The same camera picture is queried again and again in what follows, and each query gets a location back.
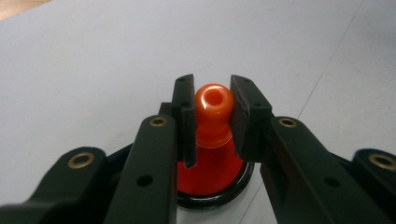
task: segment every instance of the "black plastic part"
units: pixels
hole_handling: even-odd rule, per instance
[[[90,153],[92,162],[71,168],[76,155]],[[73,164],[87,162],[81,156]],[[105,153],[93,147],[80,147],[64,154],[45,174],[32,197],[25,203],[0,209],[0,223],[95,223],[103,220],[107,197],[96,198],[109,178]]]
[[[392,223],[299,121],[271,119],[262,179],[278,223]]]
[[[231,129],[235,151],[244,161],[262,162],[272,107],[248,78],[231,76],[234,108]]]
[[[193,75],[176,79],[171,113],[177,123],[177,160],[184,161],[186,168],[191,168],[196,163]]]
[[[378,149],[361,149],[350,173],[396,223],[396,157]]]
[[[145,119],[105,223],[176,223],[177,128],[166,115]]]
[[[253,162],[244,162],[238,177],[228,188],[205,196],[196,196],[179,191],[177,193],[177,203],[179,206],[191,210],[208,210],[220,207],[232,201],[244,190],[253,174],[253,170]]]

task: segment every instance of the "white table surface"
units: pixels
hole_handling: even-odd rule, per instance
[[[170,101],[251,78],[278,116],[304,122],[346,159],[396,154],[396,2],[392,0],[53,0],[0,21],[0,205],[20,203],[65,152],[107,154]],[[177,223],[276,223],[259,166],[219,209]]]

